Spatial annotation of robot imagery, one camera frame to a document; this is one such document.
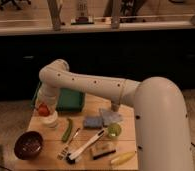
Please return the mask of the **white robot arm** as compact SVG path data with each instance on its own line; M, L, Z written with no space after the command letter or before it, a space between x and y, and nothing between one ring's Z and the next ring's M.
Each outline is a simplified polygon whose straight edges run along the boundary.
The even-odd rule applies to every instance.
M139 171L194 171L188 112L178 86L164 77L142 82L76 74L57 59L39 71L38 99L54 106L62 88L134 109Z

